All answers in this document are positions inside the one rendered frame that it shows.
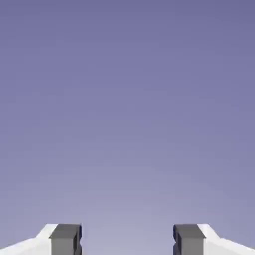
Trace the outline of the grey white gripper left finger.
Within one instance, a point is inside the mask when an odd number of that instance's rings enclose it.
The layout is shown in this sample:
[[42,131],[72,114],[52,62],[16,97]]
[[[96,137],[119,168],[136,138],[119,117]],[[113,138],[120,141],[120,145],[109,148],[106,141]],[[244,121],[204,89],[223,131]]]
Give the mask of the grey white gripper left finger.
[[0,255],[82,255],[82,225],[46,224],[34,238],[0,249]]

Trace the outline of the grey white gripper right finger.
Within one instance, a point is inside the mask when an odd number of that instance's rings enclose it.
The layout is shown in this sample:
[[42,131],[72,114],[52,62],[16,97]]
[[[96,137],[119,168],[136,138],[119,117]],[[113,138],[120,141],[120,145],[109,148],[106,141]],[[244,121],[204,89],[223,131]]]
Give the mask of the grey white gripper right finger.
[[255,248],[221,238],[209,224],[175,224],[173,238],[173,255],[255,255]]

